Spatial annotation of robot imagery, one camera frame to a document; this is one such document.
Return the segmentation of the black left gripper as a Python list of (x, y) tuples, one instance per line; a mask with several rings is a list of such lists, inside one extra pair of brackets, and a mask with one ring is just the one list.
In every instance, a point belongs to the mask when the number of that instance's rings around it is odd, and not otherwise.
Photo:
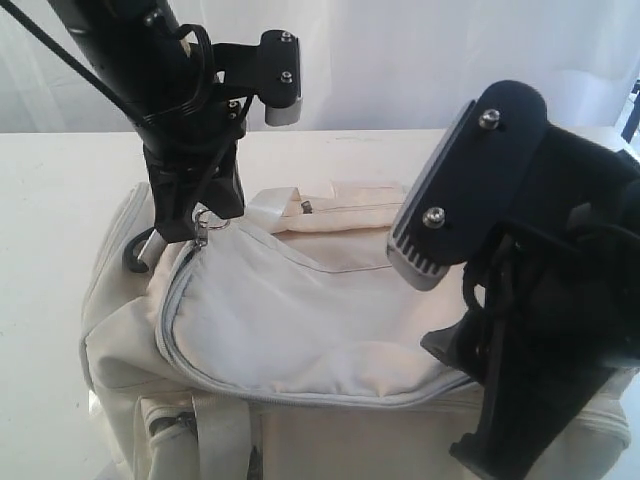
[(237, 144), (246, 133), (248, 101), (207, 99), (186, 108), (175, 95), (134, 102), (142, 122), (144, 160), (155, 207), (154, 227), (169, 244), (195, 238), (195, 200), (220, 219), (244, 215)]

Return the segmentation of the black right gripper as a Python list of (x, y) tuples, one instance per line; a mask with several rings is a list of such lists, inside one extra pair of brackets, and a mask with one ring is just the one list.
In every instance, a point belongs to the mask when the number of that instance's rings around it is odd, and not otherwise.
[(498, 367), (550, 375), (639, 363), (639, 164), (550, 124), (464, 127), (460, 203), (469, 306), (423, 336), (484, 383)]

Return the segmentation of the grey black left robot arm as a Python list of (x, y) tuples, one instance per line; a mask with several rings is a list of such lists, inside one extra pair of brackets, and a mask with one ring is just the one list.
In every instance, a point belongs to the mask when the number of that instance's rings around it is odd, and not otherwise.
[(243, 215), (236, 162), (240, 112), (216, 91), (211, 42), (179, 24), (166, 1), (50, 4), (98, 78), (129, 108), (143, 143), (155, 207), (168, 243), (193, 238), (199, 204), (223, 220)]

